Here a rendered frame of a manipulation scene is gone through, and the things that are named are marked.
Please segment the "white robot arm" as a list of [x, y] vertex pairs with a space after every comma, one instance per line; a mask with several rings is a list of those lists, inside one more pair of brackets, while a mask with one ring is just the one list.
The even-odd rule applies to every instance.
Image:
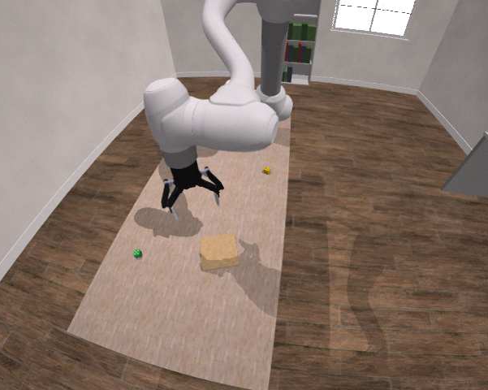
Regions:
[[[281, 85], [289, 20], [309, 1], [205, 0], [202, 28], [231, 79], [209, 100], [189, 96], [176, 78], [156, 80], [146, 88], [146, 119], [168, 167], [192, 165], [197, 145], [253, 152], [273, 143], [279, 121], [290, 117], [293, 106]], [[235, 4], [242, 2], [256, 3], [262, 18], [261, 84], [256, 90], [252, 66], [224, 24]]]

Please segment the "tan mat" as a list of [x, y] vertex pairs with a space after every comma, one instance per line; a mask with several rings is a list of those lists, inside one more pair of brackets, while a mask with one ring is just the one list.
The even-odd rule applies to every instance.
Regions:
[[203, 271], [239, 266], [235, 233], [200, 238]]

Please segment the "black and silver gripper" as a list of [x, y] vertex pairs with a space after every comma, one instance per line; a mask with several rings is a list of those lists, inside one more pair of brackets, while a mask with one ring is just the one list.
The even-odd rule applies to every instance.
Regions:
[[[163, 209], [165, 209], [166, 207], [170, 209], [171, 213], [173, 213], [176, 220], [178, 220], [178, 216], [173, 206], [176, 199], [183, 192], [184, 189], [186, 190], [186, 189], [194, 188], [196, 187], [196, 185], [213, 191], [214, 197], [216, 194], [215, 201], [217, 205], [220, 206], [219, 190], [223, 190], [224, 187], [222, 185], [222, 182], [210, 172], [208, 167], [205, 167], [205, 170], [199, 171], [197, 161], [195, 161], [189, 167], [185, 167], [181, 169], [174, 169], [170, 167], [170, 169], [174, 179], [173, 180], [164, 179], [165, 186], [162, 194], [161, 203]], [[210, 183], [209, 181], [203, 180], [201, 178], [202, 176], [208, 177], [214, 184]], [[173, 190], [172, 194], [169, 197], [170, 189], [173, 184], [175, 185], [175, 189]]]

